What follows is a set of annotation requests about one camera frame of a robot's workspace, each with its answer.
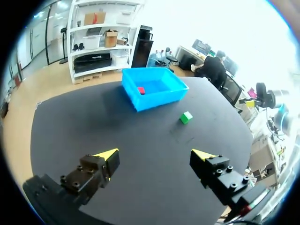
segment person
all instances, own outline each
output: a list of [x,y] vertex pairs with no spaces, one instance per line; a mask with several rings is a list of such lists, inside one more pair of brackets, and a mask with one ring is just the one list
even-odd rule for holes
[[218,51],[215,57],[207,56],[204,63],[199,66],[191,65],[191,71],[195,77],[207,77],[210,82],[219,90],[224,84],[227,75],[224,66],[226,54]]

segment pink object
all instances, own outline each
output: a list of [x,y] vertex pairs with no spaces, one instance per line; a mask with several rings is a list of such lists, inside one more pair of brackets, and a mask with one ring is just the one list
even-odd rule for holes
[[146,93],[144,88],[137,88],[137,89],[139,90],[141,95],[144,95]]
[[256,94],[256,92],[254,91],[253,88],[251,88],[251,89],[248,91],[248,94],[249,94],[250,97],[252,97],[252,98],[256,98],[256,97],[257,97],[257,94]]

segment yellow object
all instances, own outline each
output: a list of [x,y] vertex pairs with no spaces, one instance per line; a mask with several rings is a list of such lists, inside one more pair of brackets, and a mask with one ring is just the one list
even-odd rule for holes
[[102,153],[99,153],[99,154],[96,154],[93,156],[100,156],[100,157],[104,158],[104,160],[106,161],[115,151],[119,151],[119,149],[112,149],[112,150],[105,151],[105,152],[102,152]]
[[247,101],[246,106],[247,107],[252,107],[252,108],[255,107],[255,101],[254,100],[253,101]]
[[207,159],[207,158],[209,158],[209,157],[216,157],[215,155],[206,153],[206,152],[204,152],[204,151],[199,151],[199,150],[196,150],[196,149],[192,149],[192,151],[193,151],[194,153],[196,153],[197,156],[199,156],[199,158],[202,159],[202,161],[205,161],[205,159]]

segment green cube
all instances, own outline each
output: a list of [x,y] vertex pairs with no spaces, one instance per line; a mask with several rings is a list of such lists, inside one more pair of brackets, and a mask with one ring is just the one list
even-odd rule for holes
[[192,117],[193,116],[189,113],[189,111],[187,111],[180,117],[180,120],[183,124],[187,124],[192,119]]

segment wooden floor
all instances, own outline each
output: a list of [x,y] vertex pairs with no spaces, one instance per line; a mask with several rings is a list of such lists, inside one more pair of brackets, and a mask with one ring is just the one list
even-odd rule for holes
[[[190,71],[172,67],[178,76],[192,76]],[[54,96],[80,89],[121,80],[121,72],[105,72],[101,78],[73,85],[68,64],[51,64],[28,78],[15,89],[9,111],[3,120],[4,149],[7,163],[18,185],[32,177],[30,161],[31,127],[36,105]]]

